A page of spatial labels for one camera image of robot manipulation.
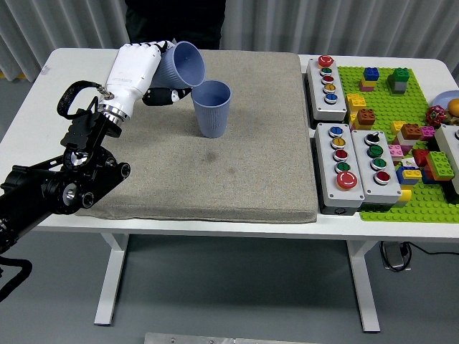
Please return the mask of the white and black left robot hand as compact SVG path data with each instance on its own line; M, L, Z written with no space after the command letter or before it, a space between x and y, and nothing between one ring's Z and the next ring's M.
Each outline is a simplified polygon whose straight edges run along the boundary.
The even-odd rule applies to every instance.
M125 44L118 50L98 109L125 121L138 100L149 106L171 105L201 85L205 75L200 51L189 42Z

